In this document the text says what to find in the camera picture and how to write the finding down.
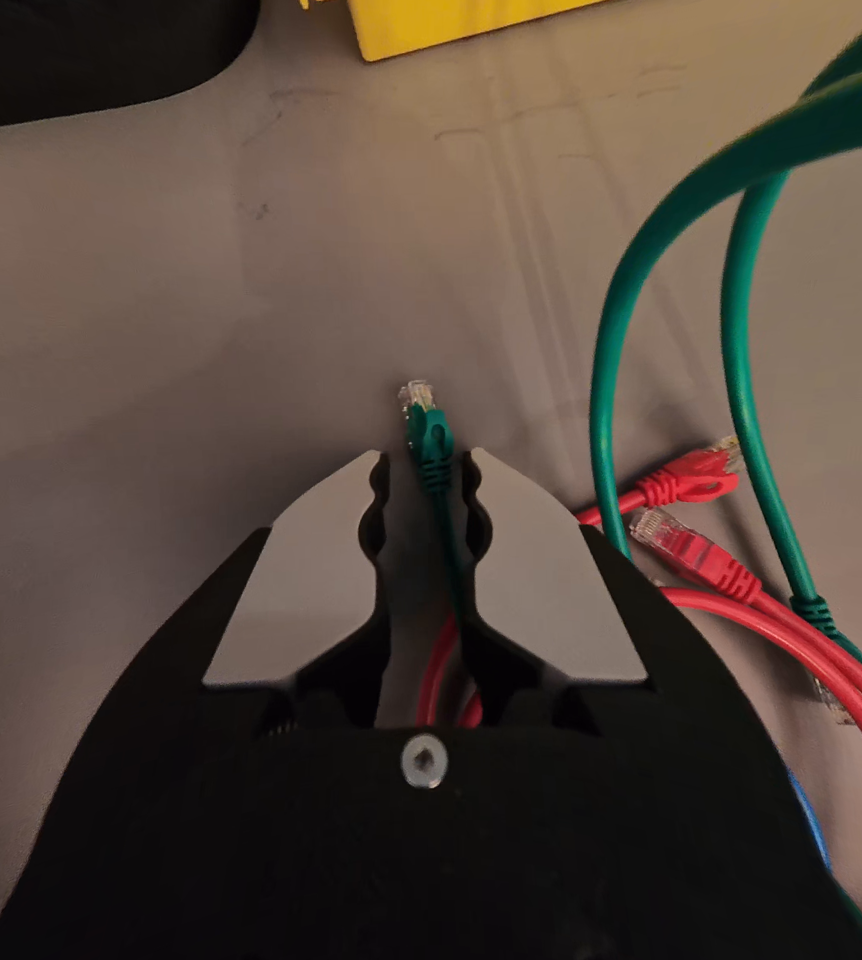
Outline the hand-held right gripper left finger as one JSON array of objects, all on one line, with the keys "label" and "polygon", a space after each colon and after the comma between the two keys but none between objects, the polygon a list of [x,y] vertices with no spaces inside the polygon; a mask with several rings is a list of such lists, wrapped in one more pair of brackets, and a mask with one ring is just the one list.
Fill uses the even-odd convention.
[{"label": "hand-held right gripper left finger", "polygon": [[367,450],[272,522],[205,674],[208,690],[333,697],[372,728],[389,665],[386,543],[389,458]]}]

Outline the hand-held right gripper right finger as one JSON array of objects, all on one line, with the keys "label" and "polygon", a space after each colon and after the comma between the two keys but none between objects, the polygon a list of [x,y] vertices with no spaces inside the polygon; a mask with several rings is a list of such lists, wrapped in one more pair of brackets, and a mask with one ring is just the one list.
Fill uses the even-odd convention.
[{"label": "hand-held right gripper right finger", "polygon": [[482,447],[465,454],[462,654],[496,726],[514,697],[632,689],[650,675],[582,526],[557,498]]}]

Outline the yellow bin with divider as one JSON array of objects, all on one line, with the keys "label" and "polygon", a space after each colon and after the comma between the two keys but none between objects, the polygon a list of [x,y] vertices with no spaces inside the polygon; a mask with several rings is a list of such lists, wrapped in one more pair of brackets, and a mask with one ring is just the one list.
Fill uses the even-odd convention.
[{"label": "yellow bin with divider", "polygon": [[361,60],[377,64],[577,11],[606,1],[301,1],[308,18],[319,8],[342,8]]}]

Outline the black textured pad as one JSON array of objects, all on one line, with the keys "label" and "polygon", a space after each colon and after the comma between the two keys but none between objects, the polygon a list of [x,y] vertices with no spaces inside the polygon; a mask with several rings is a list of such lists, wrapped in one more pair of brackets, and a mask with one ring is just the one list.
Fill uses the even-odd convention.
[{"label": "black textured pad", "polygon": [[0,127],[140,105],[238,58],[259,1],[0,1]]}]

